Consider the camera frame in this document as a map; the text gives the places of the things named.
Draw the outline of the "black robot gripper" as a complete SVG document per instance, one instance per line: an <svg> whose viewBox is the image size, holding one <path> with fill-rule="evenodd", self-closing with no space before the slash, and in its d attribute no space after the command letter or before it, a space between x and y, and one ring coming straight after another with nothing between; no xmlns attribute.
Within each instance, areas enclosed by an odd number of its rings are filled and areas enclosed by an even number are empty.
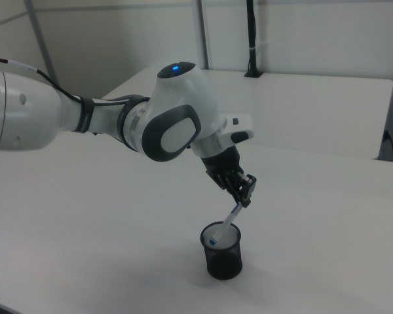
<svg viewBox="0 0 393 314"><path fill-rule="evenodd" d="M240 155L236 147L229 147L222 153L202 158L208 176L222 189L226 190L236 203L244 208L251 204L251 196L257 183L256 177L243 173Z"/></svg>

